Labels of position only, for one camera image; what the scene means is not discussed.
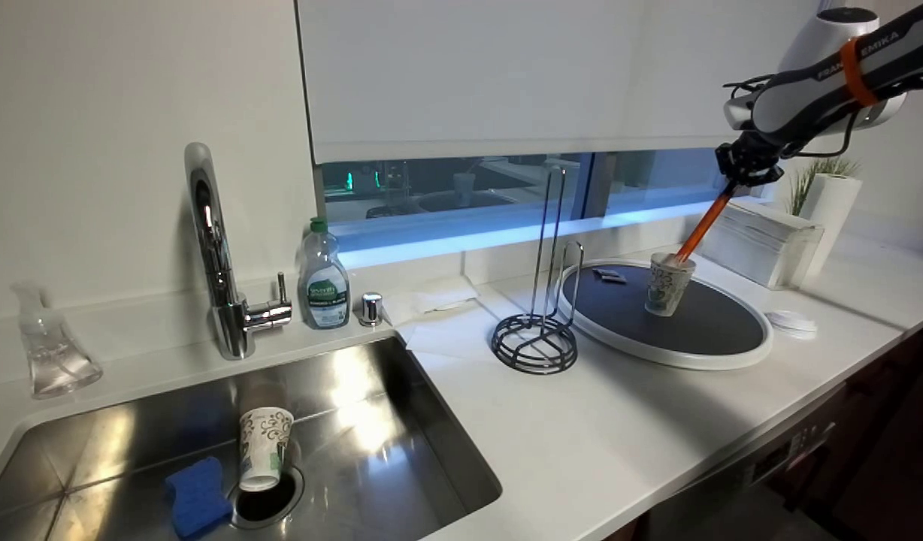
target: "sink drain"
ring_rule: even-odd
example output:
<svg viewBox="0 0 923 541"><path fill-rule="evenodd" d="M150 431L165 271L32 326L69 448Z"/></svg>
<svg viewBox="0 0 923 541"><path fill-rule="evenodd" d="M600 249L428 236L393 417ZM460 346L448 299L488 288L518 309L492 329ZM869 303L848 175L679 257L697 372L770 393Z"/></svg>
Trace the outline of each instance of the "sink drain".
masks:
<svg viewBox="0 0 923 541"><path fill-rule="evenodd" d="M244 530L262 530L286 517L303 495L302 470L279 475L279 483L265 494L237 494L236 495L236 522Z"/></svg>

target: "faucet handle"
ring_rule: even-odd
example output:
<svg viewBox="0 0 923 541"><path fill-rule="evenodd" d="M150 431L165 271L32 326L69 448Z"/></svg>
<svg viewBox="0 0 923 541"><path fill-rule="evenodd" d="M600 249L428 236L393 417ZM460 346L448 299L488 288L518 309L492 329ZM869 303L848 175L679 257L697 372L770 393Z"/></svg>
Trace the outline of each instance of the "faucet handle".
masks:
<svg viewBox="0 0 923 541"><path fill-rule="evenodd" d="M286 277L276 275L276 284L273 284L273 303L291 303L288 295L286 295Z"/></svg>

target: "white cabinet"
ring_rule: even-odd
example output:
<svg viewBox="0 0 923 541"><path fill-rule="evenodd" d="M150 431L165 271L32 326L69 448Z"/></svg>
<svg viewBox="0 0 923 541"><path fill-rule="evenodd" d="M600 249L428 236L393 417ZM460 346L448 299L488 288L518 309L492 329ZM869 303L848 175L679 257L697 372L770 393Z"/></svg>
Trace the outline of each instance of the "white cabinet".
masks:
<svg viewBox="0 0 923 541"><path fill-rule="evenodd" d="M690 146L814 0L302 0L319 162Z"/></svg>

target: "paper cup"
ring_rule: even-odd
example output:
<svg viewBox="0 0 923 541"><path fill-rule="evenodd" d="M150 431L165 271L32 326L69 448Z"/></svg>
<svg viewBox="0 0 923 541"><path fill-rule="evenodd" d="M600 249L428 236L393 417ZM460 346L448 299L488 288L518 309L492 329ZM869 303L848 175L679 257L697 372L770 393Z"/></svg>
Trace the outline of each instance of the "paper cup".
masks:
<svg viewBox="0 0 923 541"><path fill-rule="evenodd" d="M643 299L643 309L662 319L671 319L679 306L683 291L691 284L696 263L677 258L673 253L656 253L649 258L654 284Z"/></svg>
<svg viewBox="0 0 923 541"><path fill-rule="evenodd" d="M279 406L259 406L240 417L240 491L265 494L286 470L288 431L295 417Z"/></svg>

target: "stainless steel sink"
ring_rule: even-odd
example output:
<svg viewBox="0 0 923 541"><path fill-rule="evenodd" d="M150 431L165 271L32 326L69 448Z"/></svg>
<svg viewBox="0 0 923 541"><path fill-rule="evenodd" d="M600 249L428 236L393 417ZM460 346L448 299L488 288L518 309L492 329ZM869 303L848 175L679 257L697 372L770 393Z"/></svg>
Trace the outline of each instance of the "stainless steel sink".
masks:
<svg viewBox="0 0 923 541"><path fill-rule="evenodd" d="M0 475L0 537L174 537L165 479L220 456L237 503L237 415L259 403L298 415L298 491L244 503L207 537L421 537L500 498L421 363L389 338L28 431Z"/></svg>

